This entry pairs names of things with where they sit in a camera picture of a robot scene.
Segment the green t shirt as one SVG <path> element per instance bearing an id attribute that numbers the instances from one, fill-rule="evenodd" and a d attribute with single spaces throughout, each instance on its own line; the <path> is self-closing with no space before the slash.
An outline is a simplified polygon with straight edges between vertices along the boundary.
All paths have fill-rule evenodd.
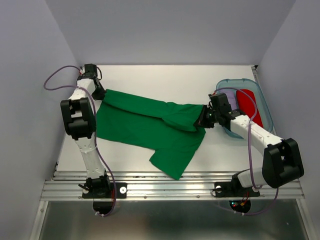
<path id="1" fill-rule="evenodd" d="M 154 150 L 149 161 L 179 180 L 206 130 L 202 104 L 177 104 L 108 89 L 97 111 L 97 137 Z"/>

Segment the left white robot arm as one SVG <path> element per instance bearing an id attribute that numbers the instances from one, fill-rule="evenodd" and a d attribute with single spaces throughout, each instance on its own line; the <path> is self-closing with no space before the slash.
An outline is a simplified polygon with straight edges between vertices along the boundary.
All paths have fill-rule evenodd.
<path id="1" fill-rule="evenodd" d="M 99 68 L 85 64 L 80 69 L 72 95 L 60 102 L 66 134 L 79 148 L 86 168 L 86 180 L 80 184 L 84 199 L 107 198 L 112 186 L 103 166 L 96 143 L 97 121 L 94 101 L 104 99 L 106 90 L 100 83 Z"/>

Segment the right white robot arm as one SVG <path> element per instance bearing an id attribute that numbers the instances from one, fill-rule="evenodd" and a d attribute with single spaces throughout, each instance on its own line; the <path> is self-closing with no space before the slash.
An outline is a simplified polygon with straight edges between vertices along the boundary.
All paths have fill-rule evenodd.
<path id="1" fill-rule="evenodd" d="M 304 166 L 298 143 L 292 138 L 274 135 L 253 121 L 240 109 L 232 109 L 225 93 L 209 95 L 196 127 L 213 128 L 215 124 L 247 140 L 249 168 L 235 173 L 230 181 L 216 182 L 217 198 L 259 196 L 263 186 L 277 189 L 301 178 Z"/>

